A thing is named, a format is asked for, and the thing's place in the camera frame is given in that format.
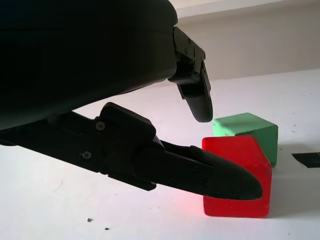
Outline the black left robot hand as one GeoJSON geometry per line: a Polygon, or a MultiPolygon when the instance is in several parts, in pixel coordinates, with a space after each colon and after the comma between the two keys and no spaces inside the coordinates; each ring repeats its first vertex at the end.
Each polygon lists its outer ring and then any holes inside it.
{"type": "Polygon", "coordinates": [[[164,185],[231,200],[260,199],[258,179],[195,146],[158,139],[151,121],[112,102],[168,80],[194,118],[213,119],[205,52],[177,27],[167,0],[3,0],[0,143],[20,146],[151,191],[164,185]]]}

